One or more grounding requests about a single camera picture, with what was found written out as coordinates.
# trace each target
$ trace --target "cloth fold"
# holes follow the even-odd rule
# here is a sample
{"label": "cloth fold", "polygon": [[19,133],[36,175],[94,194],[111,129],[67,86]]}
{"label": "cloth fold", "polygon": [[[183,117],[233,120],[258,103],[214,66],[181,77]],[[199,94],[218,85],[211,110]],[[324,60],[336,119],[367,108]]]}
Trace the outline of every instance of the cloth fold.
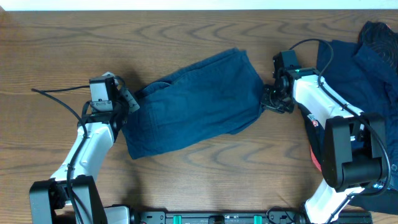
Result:
{"label": "cloth fold", "polygon": [[182,68],[135,93],[140,109],[122,128],[138,159],[236,134],[260,117],[263,82],[245,51],[231,49]]}

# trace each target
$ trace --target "black cable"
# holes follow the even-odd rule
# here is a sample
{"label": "black cable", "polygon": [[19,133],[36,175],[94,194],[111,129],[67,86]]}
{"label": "black cable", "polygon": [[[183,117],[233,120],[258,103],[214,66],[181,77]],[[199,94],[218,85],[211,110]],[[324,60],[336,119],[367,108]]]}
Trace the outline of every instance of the black cable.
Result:
{"label": "black cable", "polygon": [[40,93],[41,95],[44,95],[44,96],[50,98],[51,100],[54,100],[57,103],[59,103],[62,106],[64,106],[68,111],[70,111],[77,118],[77,120],[79,120],[79,123],[83,127],[83,130],[84,130],[83,139],[81,140],[81,142],[80,142],[79,146],[77,147],[75,153],[73,154],[70,162],[68,163],[68,171],[67,171],[67,191],[68,191],[68,195],[69,195],[69,198],[70,198],[70,202],[72,203],[72,207],[73,207],[73,209],[74,209],[74,211],[76,213],[76,217],[77,217],[78,222],[80,224],[83,224],[83,219],[81,218],[81,214],[80,214],[79,209],[77,207],[77,204],[76,204],[76,201],[75,201],[75,198],[74,198],[74,193],[72,192],[72,186],[71,186],[71,183],[70,183],[70,176],[72,174],[72,170],[74,169],[73,167],[75,165],[77,155],[79,154],[80,149],[83,147],[83,145],[84,145],[84,143],[85,143],[85,141],[86,141],[86,139],[88,137],[86,126],[84,125],[83,120],[79,117],[79,115],[72,108],[70,108],[68,105],[66,105],[64,102],[60,101],[59,99],[57,99],[57,98],[55,98],[55,97],[53,97],[53,96],[51,96],[49,94],[46,94],[43,91],[36,90],[35,88],[33,88],[31,90],[36,92],[36,93]]}
{"label": "black cable", "polygon": [[76,87],[71,87],[71,88],[66,88],[66,89],[59,89],[59,90],[40,90],[43,93],[56,93],[56,92],[61,92],[61,91],[70,91],[70,90],[77,90],[80,88],[89,88],[89,85],[84,85],[84,86],[76,86]]}
{"label": "black cable", "polygon": [[274,208],[279,208],[279,209],[281,209],[283,212],[286,213],[286,215],[287,215],[287,217],[290,219],[290,221],[294,222],[293,218],[290,217],[290,215],[289,215],[289,214],[284,210],[284,208],[282,208],[281,206],[273,206],[273,207],[271,207],[270,209],[268,209],[268,211],[266,212],[266,218],[268,218],[268,220],[269,220],[270,222],[272,222],[272,221],[271,221],[270,218],[269,218],[269,212],[270,212],[272,209],[274,209]]}
{"label": "black cable", "polygon": [[366,129],[369,130],[369,132],[371,133],[372,136],[374,136],[376,138],[377,143],[379,144],[381,151],[383,153],[383,157],[386,160],[386,165],[387,165],[387,177],[386,177],[386,181],[383,185],[383,188],[381,190],[378,190],[377,192],[371,192],[371,193],[357,193],[357,194],[349,194],[347,195],[346,199],[343,201],[343,203],[341,203],[339,205],[339,207],[331,214],[331,216],[329,217],[327,224],[329,224],[331,222],[331,220],[333,219],[333,217],[345,206],[345,204],[347,202],[349,202],[354,196],[356,195],[360,195],[360,196],[377,196],[377,195],[381,195],[383,194],[388,186],[389,183],[391,181],[391,167],[390,167],[390,161],[388,158],[388,154],[387,154],[387,150],[386,150],[386,146],[384,145],[383,141],[381,140],[380,136],[377,134],[377,132],[364,120],[362,119],[358,114],[356,114],[354,111],[352,111],[351,109],[348,108],[348,105],[344,105],[342,102],[340,102],[336,97],[334,97],[324,86],[323,86],[323,82],[321,81],[322,75],[325,72],[325,70],[329,67],[329,65],[331,64],[331,61],[333,60],[333,47],[325,40],[322,39],[306,39],[306,40],[302,40],[298,43],[296,43],[295,45],[293,45],[289,50],[292,50],[293,48],[295,48],[296,46],[304,43],[304,42],[308,42],[308,41],[318,41],[319,43],[324,43],[326,44],[329,49],[330,49],[330,59],[329,62],[325,65],[325,67],[323,68],[323,70],[319,73],[318,76],[318,86],[331,98],[333,99],[335,102],[337,102],[341,108],[343,108],[344,110],[348,111],[349,113],[351,113],[360,123],[362,123]]}

